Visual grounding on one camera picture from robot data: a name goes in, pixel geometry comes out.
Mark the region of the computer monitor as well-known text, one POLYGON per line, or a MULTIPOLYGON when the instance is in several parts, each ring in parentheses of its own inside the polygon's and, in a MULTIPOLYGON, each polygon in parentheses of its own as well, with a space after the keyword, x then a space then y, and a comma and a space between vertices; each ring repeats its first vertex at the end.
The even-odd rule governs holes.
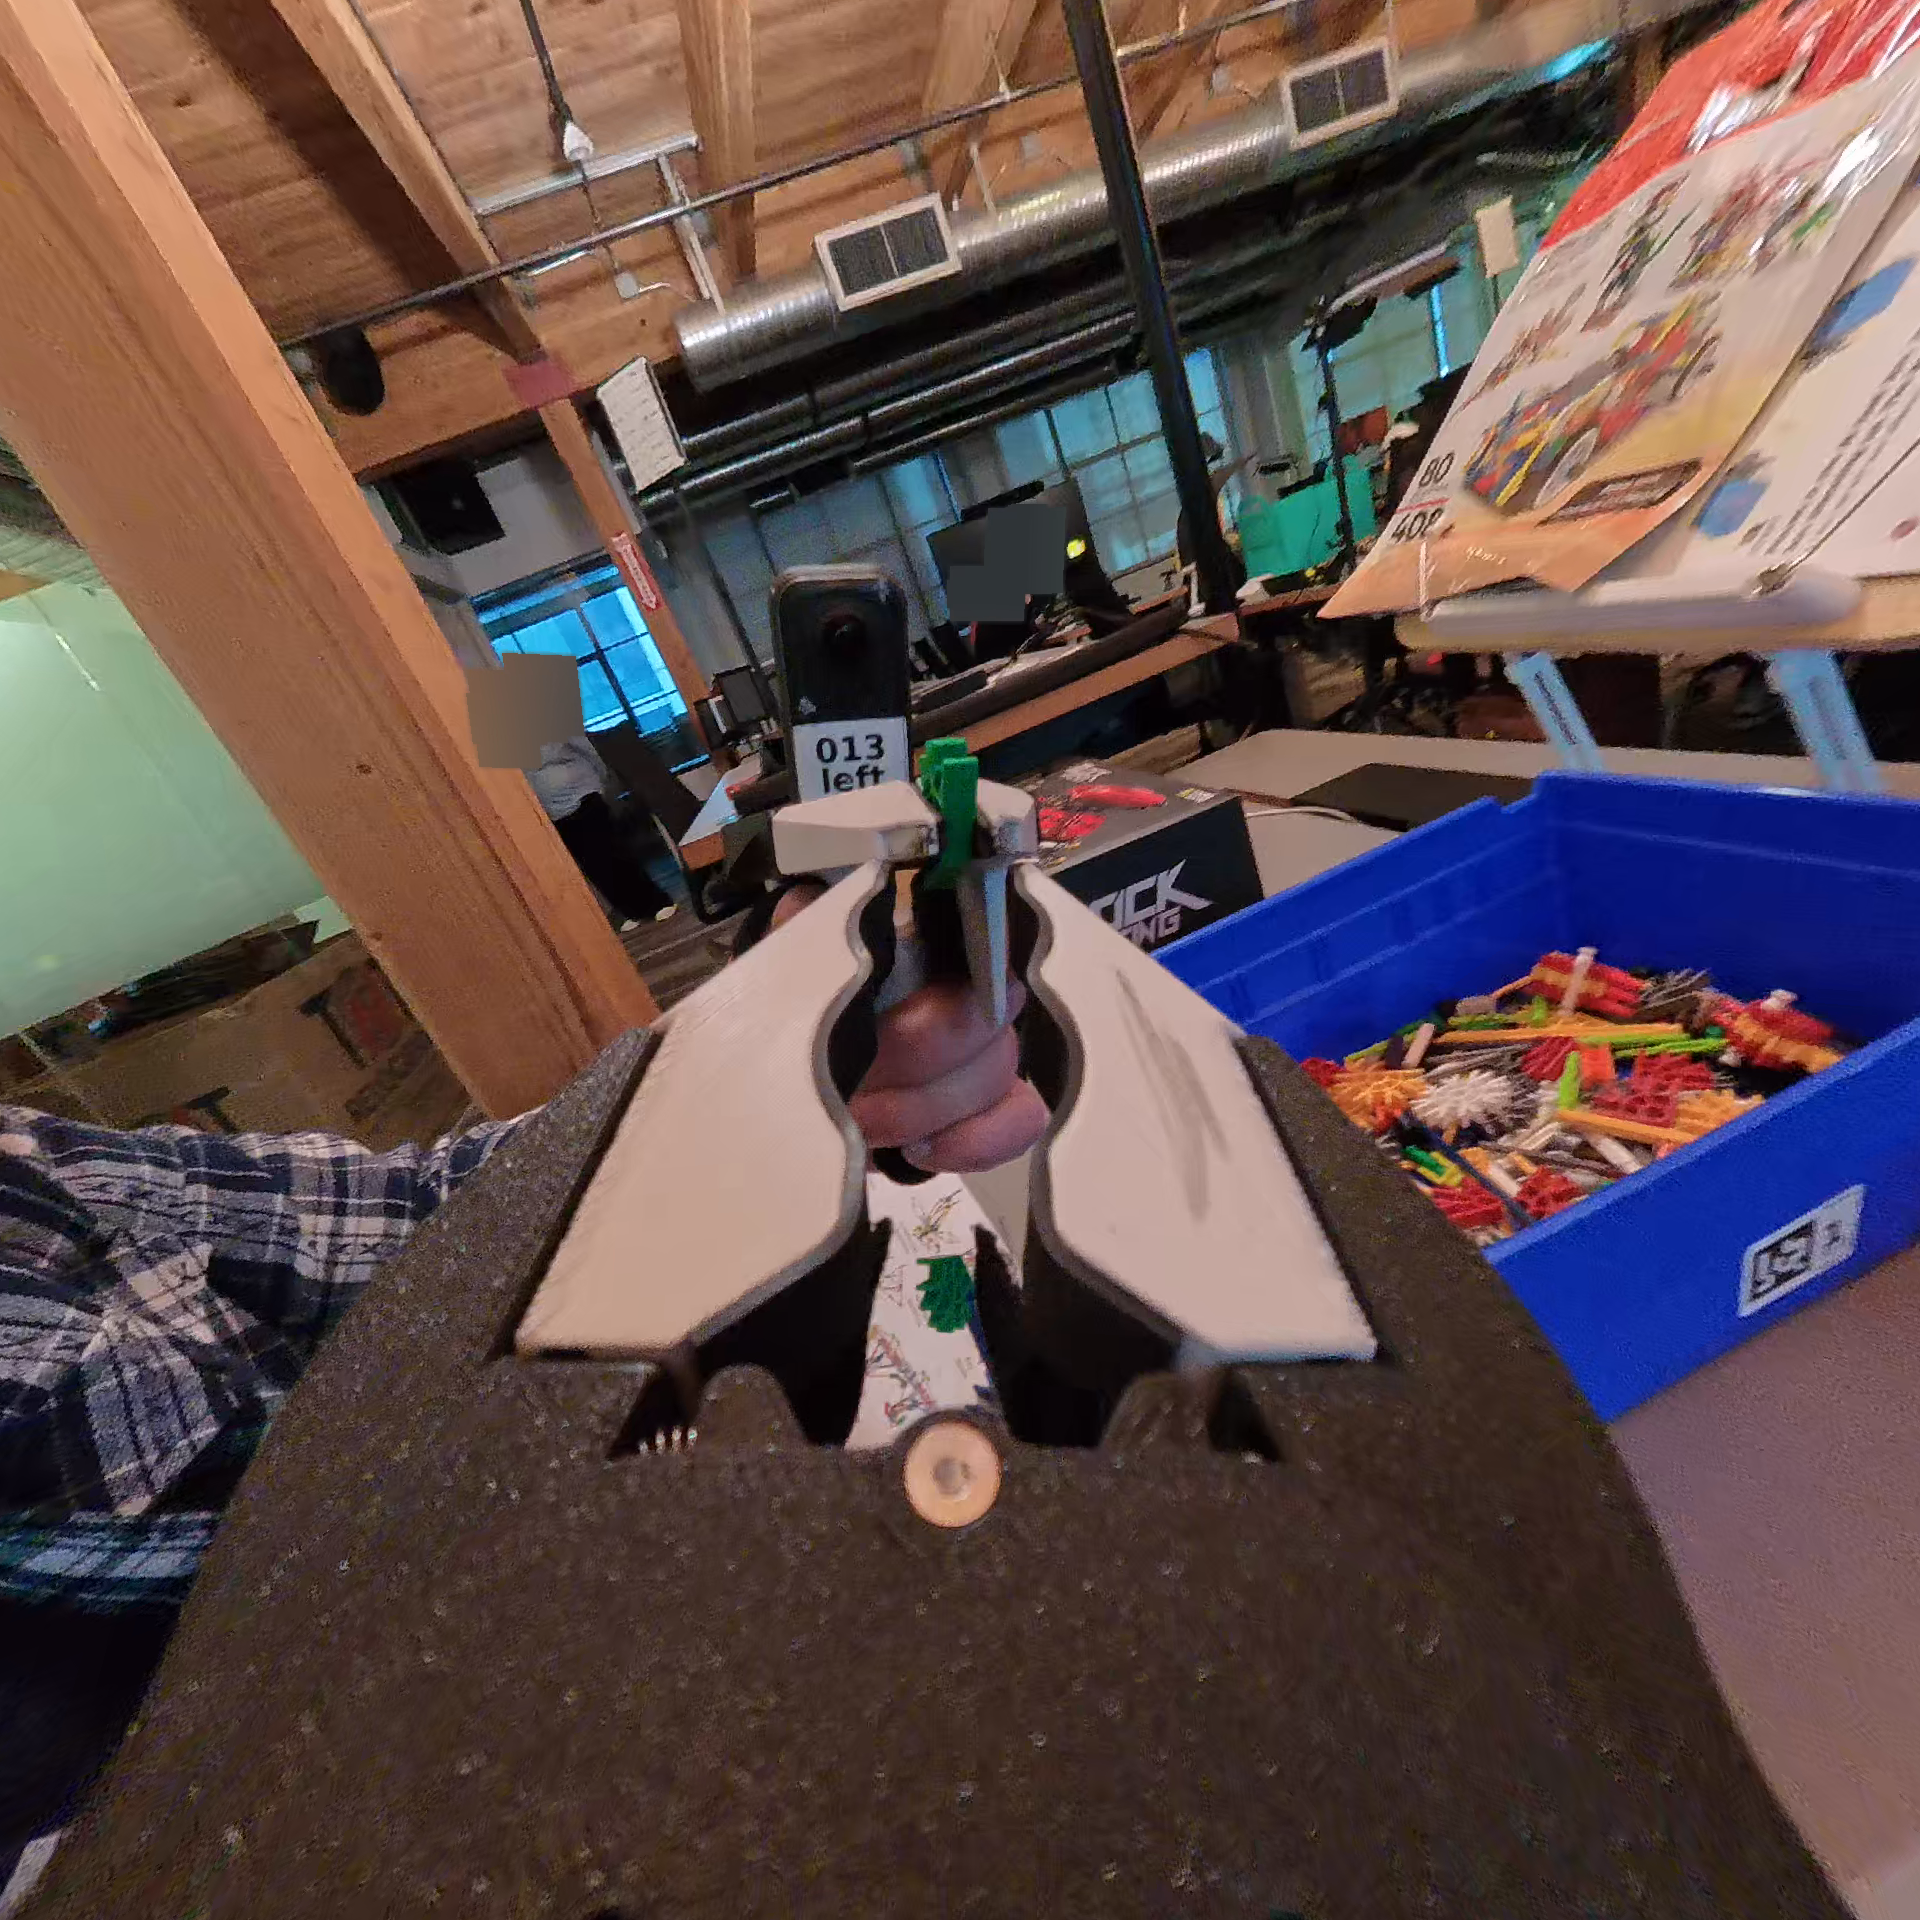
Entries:
POLYGON ((1027 488, 982 504, 927 536, 948 621, 1010 637, 1039 627, 1088 549, 1080 488, 1027 488))

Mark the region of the white picture poster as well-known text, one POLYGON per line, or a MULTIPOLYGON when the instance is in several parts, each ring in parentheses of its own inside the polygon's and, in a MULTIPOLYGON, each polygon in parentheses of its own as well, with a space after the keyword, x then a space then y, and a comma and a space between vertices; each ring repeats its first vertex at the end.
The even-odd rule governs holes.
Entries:
POLYGON ((1919 571, 1919 181, 1665 559, 1676 581, 1919 571))

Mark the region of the cardboard poster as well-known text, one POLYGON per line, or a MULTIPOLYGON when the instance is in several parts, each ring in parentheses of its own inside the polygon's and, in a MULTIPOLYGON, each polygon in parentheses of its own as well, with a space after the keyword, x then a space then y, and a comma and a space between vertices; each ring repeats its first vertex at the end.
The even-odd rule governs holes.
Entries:
POLYGON ((1561 208, 1328 617, 1576 589, 1736 452, 1915 170, 1915 5, 1756 5, 1561 208))

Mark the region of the blue bin with white label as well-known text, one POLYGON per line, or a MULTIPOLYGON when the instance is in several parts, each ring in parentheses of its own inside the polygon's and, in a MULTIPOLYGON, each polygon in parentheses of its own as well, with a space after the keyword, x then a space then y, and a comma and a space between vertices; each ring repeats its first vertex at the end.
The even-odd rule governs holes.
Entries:
POLYGON ((1544 775, 1162 954, 1294 1058, 1334 1057, 1553 948, 1787 989, 1848 1060, 1490 1248, 1616 1417, 1899 1253, 1919 1220, 1919 805, 1544 775))

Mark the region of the black metal post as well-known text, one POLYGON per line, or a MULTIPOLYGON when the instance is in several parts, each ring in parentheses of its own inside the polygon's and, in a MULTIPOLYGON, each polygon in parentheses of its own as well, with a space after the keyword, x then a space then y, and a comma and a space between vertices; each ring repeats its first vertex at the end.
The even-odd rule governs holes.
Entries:
POLYGON ((1064 2, 1064 19, 1106 189, 1108 224, 1136 303, 1142 343, 1160 404, 1162 436, 1169 448, 1180 511, 1186 516, 1195 581, 1203 589, 1207 612, 1227 615, 1238 609, 1232 553, 1225 536, 1218 531, 1210 459, 1194 410, 1184 345, 1169 299, 1160 236, 1148 207, 1114 34, 1100 2, 1064 2))

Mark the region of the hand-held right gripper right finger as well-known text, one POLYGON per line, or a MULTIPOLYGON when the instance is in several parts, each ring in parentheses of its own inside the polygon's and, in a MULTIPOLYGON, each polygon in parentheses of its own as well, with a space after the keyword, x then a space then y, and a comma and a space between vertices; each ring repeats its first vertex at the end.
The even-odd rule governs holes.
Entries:
POLYGON ((1028 1161, 1024 1330, 1060 1375, 1375 1360, 1241 1028, 1060 882, 1016 872, 1059 1073, 1028 1161))

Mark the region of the person's left hand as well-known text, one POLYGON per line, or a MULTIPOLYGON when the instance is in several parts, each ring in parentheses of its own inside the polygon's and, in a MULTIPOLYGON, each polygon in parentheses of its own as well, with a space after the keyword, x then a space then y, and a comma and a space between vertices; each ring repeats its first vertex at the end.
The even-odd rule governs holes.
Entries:
POLYGON ((871 1156, 914 1176, 1007 1167, 1049 1127, 1018 1028, 990 1020, 966 980, 921 985, 878 1020, 878 1052, 848 1108, 871 1156))

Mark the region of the black flat pad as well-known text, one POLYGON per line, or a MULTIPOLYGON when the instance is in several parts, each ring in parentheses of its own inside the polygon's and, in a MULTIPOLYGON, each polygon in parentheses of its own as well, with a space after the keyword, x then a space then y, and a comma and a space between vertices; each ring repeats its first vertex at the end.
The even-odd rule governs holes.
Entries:
POLYGON ((1340 818, 1382 833, 1415 833, 1484 800, 1511 808, 1529 797, 1536 775, 1452 767, 1366 761, 1282 803, 1316 818, 1340 818))

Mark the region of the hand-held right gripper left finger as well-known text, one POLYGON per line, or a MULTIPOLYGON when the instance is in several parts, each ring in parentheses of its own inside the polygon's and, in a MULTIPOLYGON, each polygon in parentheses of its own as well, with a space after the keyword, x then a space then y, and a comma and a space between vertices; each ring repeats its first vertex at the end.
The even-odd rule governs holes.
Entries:
POLYGON ((518 1325, 518 1356, 691 1363, 840 1255, 867 1207, 867 1147, 830 1033, 874 985, 855 867, 664 1020, 641 1081, 518 1325))

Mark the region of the toy instruction sheet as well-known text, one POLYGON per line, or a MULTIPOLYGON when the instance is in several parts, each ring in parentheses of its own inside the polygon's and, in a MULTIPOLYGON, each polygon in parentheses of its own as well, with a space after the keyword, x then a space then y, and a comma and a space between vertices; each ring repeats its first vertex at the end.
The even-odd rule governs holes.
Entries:
POLYGON ((871 1225, 884 1227, 850 1452, 888 1450, 948 1411, 996 1407, 976 1313, 979 1258, 1003 1245, 972 1189, 944 1172, 902 1184, 870 1176, 871 1225))

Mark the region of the green toy connector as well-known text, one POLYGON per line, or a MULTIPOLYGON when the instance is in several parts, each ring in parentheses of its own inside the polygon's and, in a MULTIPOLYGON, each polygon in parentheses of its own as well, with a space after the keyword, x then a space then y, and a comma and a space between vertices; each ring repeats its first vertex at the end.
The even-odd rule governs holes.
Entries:
POLYGON ((953 893, 982 860, 979 761, 962 736, 936 736, 923 745, 920 793, 932 812, 936 847, 914 881, 914 901, 953 893))

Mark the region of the silver air duct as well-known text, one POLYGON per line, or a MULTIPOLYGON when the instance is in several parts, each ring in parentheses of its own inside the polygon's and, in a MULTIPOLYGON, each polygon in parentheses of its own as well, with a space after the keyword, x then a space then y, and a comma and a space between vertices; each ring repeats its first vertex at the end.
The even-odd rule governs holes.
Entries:
MULTIPOLYGON (((1454 41, 1395 55, 1391 112, 1375 112, 1330 135, 1296 135, 1279 88, 1255 108, 1151 137, 1139 153, 1148 211, 1158 224, 1177 224, 1276 186, 1321 176, 1440 116, 1561 80, 1578 55, 1665 28, 1691 9, 1553 2, 1506 11, 1454 41)), ((719 393, 1060 271, 1114 243, 1106 186, 1098 167, 1086 167, 996 211, 952 216, 948 233, 946 275, 870 305, 841 307, 827 267, 814 258, 807 267, 760 277, 722 305, 686 307, 675 320, 681 370, 695 391, 719 393)))

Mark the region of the black toy box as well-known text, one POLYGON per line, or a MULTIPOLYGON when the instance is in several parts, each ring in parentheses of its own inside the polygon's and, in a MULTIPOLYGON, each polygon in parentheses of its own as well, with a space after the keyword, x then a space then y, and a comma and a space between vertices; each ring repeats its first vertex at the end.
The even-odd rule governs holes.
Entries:
POLYGON ((1071 763, 1028 791, 1042 872, 1146 952, 1264 897, 1234 795, 1100 761, 1071 763))

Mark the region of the pile of colourful toy pieces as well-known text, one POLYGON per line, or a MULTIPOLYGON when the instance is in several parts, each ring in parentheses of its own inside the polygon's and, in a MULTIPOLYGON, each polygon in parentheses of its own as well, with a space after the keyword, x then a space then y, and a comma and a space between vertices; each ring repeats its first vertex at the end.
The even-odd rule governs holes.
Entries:
POLYGON ((1790 989, 1548 952, 1375 1044, 1304 1058, 1344 1121, 1487 1250, 1674 1160, 1862 1042, 1790 989))

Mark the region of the person's left forearm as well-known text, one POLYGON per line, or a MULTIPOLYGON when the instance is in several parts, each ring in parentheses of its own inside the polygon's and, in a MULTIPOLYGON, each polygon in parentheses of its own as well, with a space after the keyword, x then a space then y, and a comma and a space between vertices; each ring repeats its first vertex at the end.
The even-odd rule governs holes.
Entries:
POLYGON ((372 1149, 6 1107, 6 1603, 177 1607, 324 1340, 520 1129, 372 1149))

